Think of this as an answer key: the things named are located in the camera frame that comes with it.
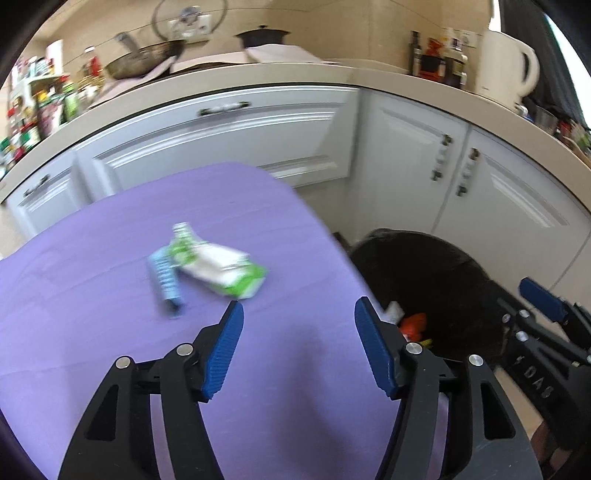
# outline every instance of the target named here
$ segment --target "trash bag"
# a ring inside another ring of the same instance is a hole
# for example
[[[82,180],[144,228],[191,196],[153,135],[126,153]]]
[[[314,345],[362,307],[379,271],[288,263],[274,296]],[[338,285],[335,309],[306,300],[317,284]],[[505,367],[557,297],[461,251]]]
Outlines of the trash bag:
[[[476,353],[491,368],[500,359],[502,312],[498,286],[468,254],[417,232],[378,229],[353,247],[350,259],[383,309],[397,301],[405,317],[427,316],[423,339],[444,358]]]

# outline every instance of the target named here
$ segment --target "kettle handle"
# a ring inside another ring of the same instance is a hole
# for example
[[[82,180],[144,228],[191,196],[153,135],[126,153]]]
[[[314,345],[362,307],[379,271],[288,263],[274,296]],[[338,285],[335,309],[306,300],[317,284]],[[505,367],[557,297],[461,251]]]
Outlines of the kettle handle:
[[[527,73],[527,77],[519,85],[519,96],[524,97],[529,95],[538,84],[538,80],[540,79],[540,62],[538,61],[538,57],[533,48],[522,41],[516,40],[516,42],[519,50],[530,60],[530,69]]]

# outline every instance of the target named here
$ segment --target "table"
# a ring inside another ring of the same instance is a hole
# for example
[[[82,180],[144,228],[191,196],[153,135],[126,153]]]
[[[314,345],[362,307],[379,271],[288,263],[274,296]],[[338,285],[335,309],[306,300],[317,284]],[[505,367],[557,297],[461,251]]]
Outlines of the table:
[[[289,187],[234,163],[103,199],[0,262],[0,409],[31,459],[56,479],[117,357],[160,358],[221,318],[228,299],[190,279],[181,283],[180,318],[158,306],[146,257],[177,222],[269,269],[260,292],[243,302],[245,326],[225,384],[202,406],[225,477],[373,479],[397,404],[376,386],[353,322],[367,287]],[[169,480],[158,398],[154,437]]]

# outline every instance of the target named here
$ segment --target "wall outlet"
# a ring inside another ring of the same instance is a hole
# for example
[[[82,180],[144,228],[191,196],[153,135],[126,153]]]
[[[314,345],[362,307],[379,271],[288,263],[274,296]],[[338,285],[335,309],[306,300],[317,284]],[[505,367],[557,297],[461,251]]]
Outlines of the wall outlet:
[[[200,35],[209,35],[212,32],[212,16],[210,14],[199,15],[197,29]]]
[[[459,40],[462,42],[462,46],[476,48],[478,46],[478,34],[471,32],[470,30],[460,30]]]
[[[184,40],[187,43],[197,43],[209,40],[208,35],[212,32],[212,16],[209,14],[199,15],[193,25],[185,25],[178,19],[168,21],[169,38],[171,40]]]

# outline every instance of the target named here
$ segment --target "drawer handle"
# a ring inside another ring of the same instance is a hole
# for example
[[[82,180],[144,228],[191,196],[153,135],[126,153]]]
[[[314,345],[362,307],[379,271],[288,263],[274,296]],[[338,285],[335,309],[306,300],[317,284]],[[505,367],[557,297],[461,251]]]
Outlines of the drawer handle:
[[[452,143],[452,137],[449,135],[443,135],[441,146],[439,146],[439,152],[437,153],[437,157],[435,157],[435,168],[431,172],[431,180],[437,181],[443,178],[443,169],[445,168],[449,157],[447,151]]]
[[[41,180],[39,180],[39,183],[37,185],[35,185],[32,189],[28,189],[25,192],[25,195],[23,195],[24,198],[27,198],[29,195],[32,195],[33,193],[35,193],[39,188],[43,187],[51,178],[51,176],[49,174],[45,175]]]
[[[479,158],[480,151],[477,148],[472,148],[470,155],[468,155],[468,161],[464,164],[464,169],[462,170],[462,179],[457,187],[456,192],[457,196],[463,197],[466,193],[468,193],[468,185],[470,183],[470,179],[474,175],[474,168],[476,167]]]
[[[202,108],[199,110],[199,116],[214,115],[216,113],[234,112],[251,106],[250,102],[230,103],[228,105],[214,106],[211,108]]]

